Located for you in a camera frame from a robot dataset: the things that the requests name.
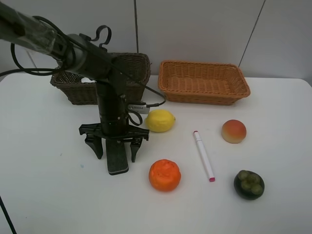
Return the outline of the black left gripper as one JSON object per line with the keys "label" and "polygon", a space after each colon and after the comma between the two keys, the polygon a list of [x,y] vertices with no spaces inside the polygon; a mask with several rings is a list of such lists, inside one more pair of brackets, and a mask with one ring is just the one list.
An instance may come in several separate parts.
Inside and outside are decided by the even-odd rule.
{"label": "black left gripper", "polygon": [[102,138],[113,140],[131,139],[131,161],[136,161],[143,139],[149,139],[149,131],[129,124],[125,101],[125,86],[116,89],[108,82],[96,82],[97,105],[100,123],[83,124],[79,134],[86,134],[85,143],[98,159],[103,156]]}

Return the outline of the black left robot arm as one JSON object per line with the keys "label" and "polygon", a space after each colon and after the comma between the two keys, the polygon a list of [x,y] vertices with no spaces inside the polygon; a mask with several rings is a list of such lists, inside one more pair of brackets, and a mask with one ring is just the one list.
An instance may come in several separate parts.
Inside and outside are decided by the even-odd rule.
{"label": "black left robot arm", "polygon": [[0,6],[0,38],[54,58],[61,71],[93,80],[100,123],[83,124],[79,133],[86,135],[86,143],[98,158],[106,155],[113,161],[126,159],[124,143],[129,142],[135,161],[149,132],[129,116],[126,83],[131,76],[121,57],[95,46],[84,35],[65,35],[49,20],[26,16],[5,4]]}

